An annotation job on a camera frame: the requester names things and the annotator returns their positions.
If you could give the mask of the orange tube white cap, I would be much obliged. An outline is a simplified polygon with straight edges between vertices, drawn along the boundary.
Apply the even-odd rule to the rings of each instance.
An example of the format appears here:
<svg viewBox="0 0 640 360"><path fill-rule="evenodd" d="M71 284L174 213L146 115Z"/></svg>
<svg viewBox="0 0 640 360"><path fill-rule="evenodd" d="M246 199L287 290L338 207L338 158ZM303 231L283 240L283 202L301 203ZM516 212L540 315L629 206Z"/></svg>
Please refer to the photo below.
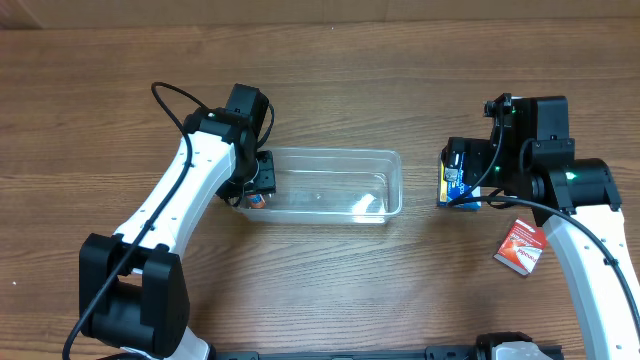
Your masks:
<svg viewBox="0 0 640 360"><path fill-rule="evenodd" d="M248 205L253 209L262 209L266 205L266 201L262 194L252 194L246 197Z"/></svg>

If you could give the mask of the clear plastic container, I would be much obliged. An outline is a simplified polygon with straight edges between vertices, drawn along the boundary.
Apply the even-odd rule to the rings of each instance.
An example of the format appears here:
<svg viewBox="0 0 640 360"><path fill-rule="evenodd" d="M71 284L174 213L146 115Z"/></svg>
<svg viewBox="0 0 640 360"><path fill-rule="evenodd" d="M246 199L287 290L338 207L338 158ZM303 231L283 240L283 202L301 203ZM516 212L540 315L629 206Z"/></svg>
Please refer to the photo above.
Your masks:
<svg viewBox="0 0 640 360"><path fill-rule="evenodd" d="M392 150L272 147L276 192L242 202L254 222L382 225L402 209L400 155Z"/></svg>

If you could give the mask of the blue yellow VapoDrops box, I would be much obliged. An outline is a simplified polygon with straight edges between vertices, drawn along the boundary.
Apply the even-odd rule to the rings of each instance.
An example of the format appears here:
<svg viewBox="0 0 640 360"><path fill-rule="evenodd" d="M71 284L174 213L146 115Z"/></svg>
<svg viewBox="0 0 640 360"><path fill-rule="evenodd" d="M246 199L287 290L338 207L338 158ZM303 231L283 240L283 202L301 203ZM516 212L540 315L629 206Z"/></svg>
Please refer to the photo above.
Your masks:
<svg viewBox="0 0 640 360"><path fill-rule="evenodd" d="M445 168L445 162L443 160L439 163L439 177L438 177L438 194L437 194L437 206L445 208L449 201L456 199L469 188L470 185L467 185L463 182L464 175L464 162L465 158L463 155L458 156L460 169L458 169L458 173L454 180L447 181L445 179L445 173L448 170L451 170L448 166ZM467 198L471 197L479 197L481 195L481 187L478 186L473 190L473 192L467 196ZM481 202L470 202L465 204L459 204L454 206L454 208L459 208L463 210L469 211L477 211L482 207Z"/></svg>

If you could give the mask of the red Panadol box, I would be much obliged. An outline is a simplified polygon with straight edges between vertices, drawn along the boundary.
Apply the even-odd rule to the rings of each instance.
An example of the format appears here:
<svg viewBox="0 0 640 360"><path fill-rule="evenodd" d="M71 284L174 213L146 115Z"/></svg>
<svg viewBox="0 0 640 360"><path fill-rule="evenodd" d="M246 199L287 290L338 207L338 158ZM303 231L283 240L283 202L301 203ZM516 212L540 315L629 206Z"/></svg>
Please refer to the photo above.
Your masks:
<svg viewBox="0 0 640 360"><path fill-rule="evenodd" d="M541 228L516 218L494 258L522 276L529 276L548 242Z"/></svg>

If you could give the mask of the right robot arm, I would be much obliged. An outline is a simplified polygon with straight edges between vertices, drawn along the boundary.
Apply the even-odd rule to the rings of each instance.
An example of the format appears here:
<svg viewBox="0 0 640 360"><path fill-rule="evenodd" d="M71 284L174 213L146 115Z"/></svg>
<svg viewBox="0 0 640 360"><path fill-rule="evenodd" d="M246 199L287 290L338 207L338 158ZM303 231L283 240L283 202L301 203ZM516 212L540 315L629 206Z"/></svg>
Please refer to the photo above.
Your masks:
<svg viewBox="0 0 640 360"><path fill-rule="evenodd" d="M639 280L609 166L576 157L563 96L503 94L484 105L499 149L489 186L532 209L561 265L590 359L639 356Z"/></svg>

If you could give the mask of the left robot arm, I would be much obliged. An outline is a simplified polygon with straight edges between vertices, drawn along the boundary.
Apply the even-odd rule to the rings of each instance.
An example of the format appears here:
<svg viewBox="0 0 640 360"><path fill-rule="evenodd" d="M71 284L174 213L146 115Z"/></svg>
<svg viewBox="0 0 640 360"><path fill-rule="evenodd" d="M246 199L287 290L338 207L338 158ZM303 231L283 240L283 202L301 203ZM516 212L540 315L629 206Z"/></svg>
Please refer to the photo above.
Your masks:
<svg viewBox="0 0 640 360"><path fill-rule="evenodd" d="M215 197L237 207L276 191L273 156L262 147L275 120L258 88L236 84L223 107L203 102L184 120L174 159L136 212L109 236L90 234L79 252L78 335L118 349L120 359L214 359L188 325L183 257Z"/></svg>

